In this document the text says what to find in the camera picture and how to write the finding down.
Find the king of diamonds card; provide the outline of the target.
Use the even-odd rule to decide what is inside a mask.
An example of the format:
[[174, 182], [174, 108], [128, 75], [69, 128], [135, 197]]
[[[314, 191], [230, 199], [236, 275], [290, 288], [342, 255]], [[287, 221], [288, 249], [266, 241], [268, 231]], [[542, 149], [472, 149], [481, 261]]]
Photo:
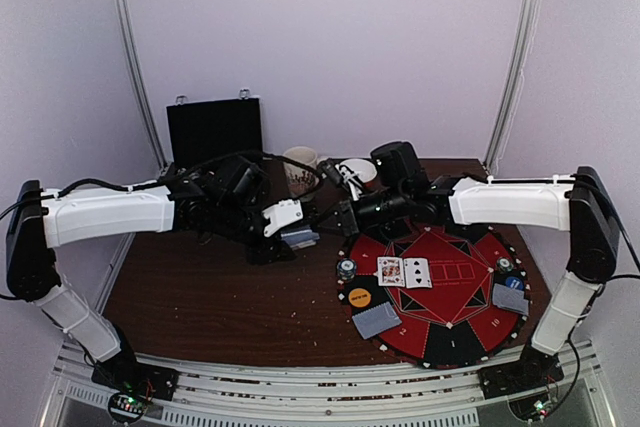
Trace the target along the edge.
[[400, 257], [377, 258], [378, 284], [383, 287], [404, 287], [404, 262]]

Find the green white chip stack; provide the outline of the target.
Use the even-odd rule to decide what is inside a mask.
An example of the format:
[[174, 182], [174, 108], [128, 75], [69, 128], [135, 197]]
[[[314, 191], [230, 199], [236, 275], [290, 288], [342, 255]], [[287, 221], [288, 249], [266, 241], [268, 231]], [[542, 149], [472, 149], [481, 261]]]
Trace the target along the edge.
[[336, 272], [339, 280], [342, 282], [350, 282], [356, 276], [357, 264], [350, 258], [343, 258], [338, 261]]
[[496, 260], [496, 269], [502, 273], [511, 272], [514, 269], [514, 262], [509, 257], [500, 257]]

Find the three of spades card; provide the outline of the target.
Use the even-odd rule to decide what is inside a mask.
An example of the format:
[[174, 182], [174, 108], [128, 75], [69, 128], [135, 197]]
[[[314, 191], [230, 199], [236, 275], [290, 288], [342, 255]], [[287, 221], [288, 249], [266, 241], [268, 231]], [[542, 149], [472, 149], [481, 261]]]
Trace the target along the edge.
[[426, 258], [404, 258], [403, 267], [406, 288], [432, 287], [429, 263]]

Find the blue playing card deck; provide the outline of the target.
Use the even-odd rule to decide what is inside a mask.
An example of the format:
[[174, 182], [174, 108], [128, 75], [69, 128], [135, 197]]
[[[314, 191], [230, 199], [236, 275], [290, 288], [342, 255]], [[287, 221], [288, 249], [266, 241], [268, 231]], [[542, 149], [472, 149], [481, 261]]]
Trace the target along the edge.
[[320, 239], [320, 235], [309, 226], [282, 230], [280, 237], [293, 250], [315, 246]]

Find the dealt blue cards pile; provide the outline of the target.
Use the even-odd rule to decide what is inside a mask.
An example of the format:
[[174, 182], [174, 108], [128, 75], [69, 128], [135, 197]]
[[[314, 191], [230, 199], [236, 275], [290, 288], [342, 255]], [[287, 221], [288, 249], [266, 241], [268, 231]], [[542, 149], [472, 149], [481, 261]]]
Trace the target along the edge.
[[370, 339], [402, 324], [402, 320], [390, 303], [377, 305], [352, 317], [357, 332], [363, 339]]
[[529, 300], [523, 291], [495, 284], [492, 290], [492, 303], [499, 309], [517, 313], [521, 316], [529, 315]]

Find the blue small blind button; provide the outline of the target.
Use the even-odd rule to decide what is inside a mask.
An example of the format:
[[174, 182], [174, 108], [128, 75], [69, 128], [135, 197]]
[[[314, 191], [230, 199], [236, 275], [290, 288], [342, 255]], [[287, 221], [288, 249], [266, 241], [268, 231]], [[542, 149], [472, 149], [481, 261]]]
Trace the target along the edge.
[[515, 276], [508, 276], [505, 280], [505, 286], [510, 289], [515, 289], [520, 291], [524, 290], [524, 282], [520, 278]]

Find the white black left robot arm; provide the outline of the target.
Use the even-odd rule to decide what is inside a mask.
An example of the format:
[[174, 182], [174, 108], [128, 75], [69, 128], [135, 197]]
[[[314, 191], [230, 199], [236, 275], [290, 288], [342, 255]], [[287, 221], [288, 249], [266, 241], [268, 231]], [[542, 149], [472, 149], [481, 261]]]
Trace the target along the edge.
[[133, 185], [85, 178], [43, 189], [37, 180], [25, 182], [2, 213], [10, 219], [9, 299], [37, 305], [121, 390], [137, 389], [144, 371], [126, 336], [57, 272], [56, 248], [120, 234], [192, 231], [245, 245], [253, 263], [288, 259], [292, 250], [280, 233], [303, 220], [301, 197], [262, 205], [269, 178], [260, 163], [266, 157], [259, 151], [226, 154]]

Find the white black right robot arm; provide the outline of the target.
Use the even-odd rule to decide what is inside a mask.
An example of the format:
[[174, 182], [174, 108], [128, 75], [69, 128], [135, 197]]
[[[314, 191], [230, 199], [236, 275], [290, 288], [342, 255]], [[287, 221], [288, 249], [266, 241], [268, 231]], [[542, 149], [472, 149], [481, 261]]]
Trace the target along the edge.
[[370, 158], [381, 187], [325, 159], [320, 171], [349, 192], [333, 209], [346, 244], [339, 294], [366, 339], [427, 369], [473, 365], [519, 334], [529, 316], [528, 274], [499, 225], [566, 232], [564, 274], [510, 367], [535, 387], [613, 279], [628, 235], [597, 172], [542, 179], [430, 179], [413, 146], [396, 141]]

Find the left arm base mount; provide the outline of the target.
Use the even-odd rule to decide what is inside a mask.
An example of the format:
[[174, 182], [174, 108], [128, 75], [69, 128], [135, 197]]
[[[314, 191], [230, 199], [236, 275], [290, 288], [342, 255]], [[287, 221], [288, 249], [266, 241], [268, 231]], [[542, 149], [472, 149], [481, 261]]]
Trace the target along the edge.
[[172, 400], [178, 378], [175, 369], [140, 364], [128, 380], [96, 366], [91, 380], [115, 390], [107, 400], [107, 412], [115, 422], [131, 424], [142, 419], [154, 400]]

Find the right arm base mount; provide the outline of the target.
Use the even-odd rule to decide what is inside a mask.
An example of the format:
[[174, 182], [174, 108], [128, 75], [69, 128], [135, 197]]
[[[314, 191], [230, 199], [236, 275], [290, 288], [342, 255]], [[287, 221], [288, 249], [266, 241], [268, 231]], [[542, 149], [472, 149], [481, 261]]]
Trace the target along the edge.
[[486, 399], [506, 397], [510, 412], [522, 421], [546, 418], [559, 400], [558, 382], [565, 378], [559, 363], [544, 369], [520, 362], [484, 367], [478, 371]]

